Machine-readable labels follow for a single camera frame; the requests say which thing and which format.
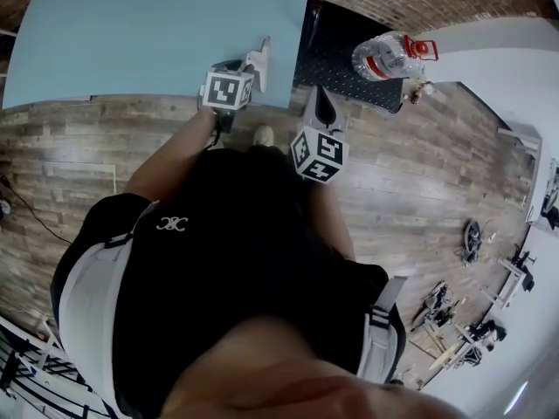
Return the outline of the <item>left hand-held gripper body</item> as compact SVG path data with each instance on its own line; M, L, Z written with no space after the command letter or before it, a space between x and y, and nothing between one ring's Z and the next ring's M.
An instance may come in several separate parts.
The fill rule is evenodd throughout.
M200 89L200 104L216 115L217 132L229 133L237 111L247 106L254 74L242 59L215 64Z

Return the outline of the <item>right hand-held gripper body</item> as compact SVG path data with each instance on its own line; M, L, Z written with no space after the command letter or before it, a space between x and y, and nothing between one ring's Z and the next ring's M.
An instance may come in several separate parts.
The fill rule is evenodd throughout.
M321 184L334 181L346 168L349 158L346 126L345 121L320 128L300 122L290 145L297 174Z

